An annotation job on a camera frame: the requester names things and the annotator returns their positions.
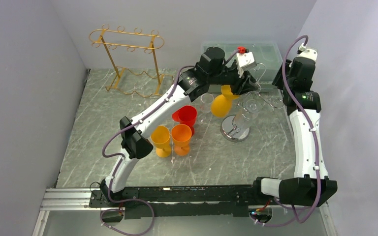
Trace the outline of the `clear plastic storage box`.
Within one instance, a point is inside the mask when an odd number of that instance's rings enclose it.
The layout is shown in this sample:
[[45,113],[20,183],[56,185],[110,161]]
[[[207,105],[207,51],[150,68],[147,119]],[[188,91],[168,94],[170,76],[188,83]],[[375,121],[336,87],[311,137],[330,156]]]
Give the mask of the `clear plastic storage box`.
[[282,56],[275,42],[272,41],[204,41],[201,51],[209,47],[219,47],[224,50],[227,59],[238,47],[245,47],[253,53],[257,67],[251,70],[262,87],[272,88],[272,82],[282,64]]

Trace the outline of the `orange goblet centre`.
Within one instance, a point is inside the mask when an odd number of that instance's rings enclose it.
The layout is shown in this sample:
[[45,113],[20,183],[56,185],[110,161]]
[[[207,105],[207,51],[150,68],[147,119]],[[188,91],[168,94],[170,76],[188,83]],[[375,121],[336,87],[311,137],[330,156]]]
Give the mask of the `orange goblet centre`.
[[172,128],[171,136],[176,154],[187,155],[190,152],[191,128],[185,124],[178,124]]

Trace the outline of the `clear stemless glass front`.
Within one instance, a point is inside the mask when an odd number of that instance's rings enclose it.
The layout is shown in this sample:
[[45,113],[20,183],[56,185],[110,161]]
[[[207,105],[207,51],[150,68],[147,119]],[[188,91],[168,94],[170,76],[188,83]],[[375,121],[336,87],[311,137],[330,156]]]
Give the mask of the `clear stemless glass front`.
[[244,100],[241,108],[235,115],[232,124],[235,130],[241,131],[250,128],[261,110],[260,103],[255,99]]

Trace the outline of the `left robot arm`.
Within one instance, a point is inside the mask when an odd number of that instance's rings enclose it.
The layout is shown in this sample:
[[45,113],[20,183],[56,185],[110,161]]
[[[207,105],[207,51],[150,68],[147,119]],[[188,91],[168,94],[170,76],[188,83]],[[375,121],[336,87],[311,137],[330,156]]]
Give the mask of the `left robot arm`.
[[246,48],[235,50],[229,59],[219,47],[209,47],[194,66],[184,66],[167,92],[150,107],[132,118],[120,120],[120,150],[106,154],[107,144],[102,148],[105,158],[116,156],[117,162],[111,173],[101,181],[102,200],[114,207],[121,202],[126,181],[137,162],[153,150],[148,137],[168,116],[195,101],[208,92],[211,85],[228,86],[233,95],[242,95],[257,89],[256,79],[249,70],[256,67],[254,55]]

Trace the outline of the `red goblet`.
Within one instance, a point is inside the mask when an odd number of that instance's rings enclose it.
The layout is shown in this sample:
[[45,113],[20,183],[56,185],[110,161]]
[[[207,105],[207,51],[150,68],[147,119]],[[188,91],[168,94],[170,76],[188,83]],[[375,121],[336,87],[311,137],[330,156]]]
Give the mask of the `red goblet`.
[[178,122],[180,124],[187,125],[191,129],[191,135],[193,136],[195,133],[193,126],[197,119],[196,108],[190,105],[186,105],[178,111],[177,116],[178,116]]
[[176,112],[174,112],[172,114],[172,119],[175,121],[175,122],[180,122],[179,120],[179,110],[177,110]]

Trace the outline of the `silver wire glass rack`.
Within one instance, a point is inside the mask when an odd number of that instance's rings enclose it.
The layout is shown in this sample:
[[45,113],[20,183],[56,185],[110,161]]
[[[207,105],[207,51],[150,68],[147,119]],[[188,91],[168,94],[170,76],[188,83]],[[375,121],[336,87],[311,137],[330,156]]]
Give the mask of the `silver wire glass rack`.
[[262,97],[260,80],[261,77],[255,80],[255,84],[258,86],[257,90],[242,95],[241,100],[237,103],[238,112],[235,115],[227,116],[222,121],[221,133],[229,141],[242,142],[248,137],[251,126],[264,106],[262,102],[276,109],[284,107],[283,101],[279,98],[267,100]]

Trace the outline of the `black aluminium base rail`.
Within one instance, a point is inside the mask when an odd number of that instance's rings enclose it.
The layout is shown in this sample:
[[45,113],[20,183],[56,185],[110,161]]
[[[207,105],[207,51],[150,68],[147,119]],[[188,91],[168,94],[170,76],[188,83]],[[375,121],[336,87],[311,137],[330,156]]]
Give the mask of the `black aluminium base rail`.
[[126,187],[110,201],[99,188],[47,189],[41,210],[121,210],[125,219],[142,217],[232,215],[246,217],[278,207],[252,185]]

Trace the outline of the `red goblet back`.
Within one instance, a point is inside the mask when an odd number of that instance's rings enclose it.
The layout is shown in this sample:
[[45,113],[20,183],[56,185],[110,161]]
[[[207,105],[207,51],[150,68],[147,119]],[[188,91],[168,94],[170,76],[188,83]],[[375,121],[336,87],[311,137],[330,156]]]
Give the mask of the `red goblet back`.
[[180,122],[179,120],[179,110],[177,110],[176,112],[174,112],[172,114],[172,119],[175,121],[175,122]]

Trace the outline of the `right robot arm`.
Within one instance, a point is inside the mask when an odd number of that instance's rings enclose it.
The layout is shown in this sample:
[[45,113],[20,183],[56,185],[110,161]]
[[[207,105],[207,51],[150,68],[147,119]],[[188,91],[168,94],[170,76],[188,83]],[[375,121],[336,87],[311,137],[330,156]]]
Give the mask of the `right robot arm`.
[[321,102],[317,92],[311,90],[315,60],[295,57],[285,63],[287,84],[304,108],[301,111],[287,92],[279,71],[273,85],[283,91],[283,103],[290,121],[295,144],[294,177],[275,179],[257,177],[253,182],[252,199],[263,204],[271,197],[280,203],[311,207],[316,198],[321,206],[338,190],[335,180],[330,180],[324,165],[321,144],[315,144],[319,136]]

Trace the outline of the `yellow goblet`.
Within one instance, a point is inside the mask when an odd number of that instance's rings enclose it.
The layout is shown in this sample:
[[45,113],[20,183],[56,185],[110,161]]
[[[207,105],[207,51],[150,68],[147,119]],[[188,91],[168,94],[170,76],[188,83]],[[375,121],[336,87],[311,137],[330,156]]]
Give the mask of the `yellow goblet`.
[[156,155],[161,158],[167,158],[172,152],[170,145],[170,132],[168,128],[159,125],[150,137],[156,147]]
[[232,109],[233,101],[239,97],[232,92],[230,85],[221,86],[221,94],[211,104],[211,113],[218,118],[225,117]]

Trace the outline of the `red goblet right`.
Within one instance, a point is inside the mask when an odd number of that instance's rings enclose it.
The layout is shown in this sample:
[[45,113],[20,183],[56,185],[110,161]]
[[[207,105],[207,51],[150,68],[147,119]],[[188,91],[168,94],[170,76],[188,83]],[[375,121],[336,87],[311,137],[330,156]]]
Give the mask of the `red goblet right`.
[[178,116],[178,122],[180,124],[187,125],[191,129],[191,135],[193,136],[195,133],[193,126],[197,119],[196,108],[190,105],[186,105],[178,111],[177,116]]

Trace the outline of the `clear glass with red dots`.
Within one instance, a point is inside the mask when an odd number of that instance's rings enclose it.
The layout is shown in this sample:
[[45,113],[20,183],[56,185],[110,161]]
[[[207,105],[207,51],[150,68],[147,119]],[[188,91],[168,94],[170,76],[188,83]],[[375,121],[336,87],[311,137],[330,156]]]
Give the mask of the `clear glass with red dots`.
[[210,118],[211,105],[214,96],[210,93],[205,93],[200,97],[199,116],[198,121],[200,124],[207,124]]

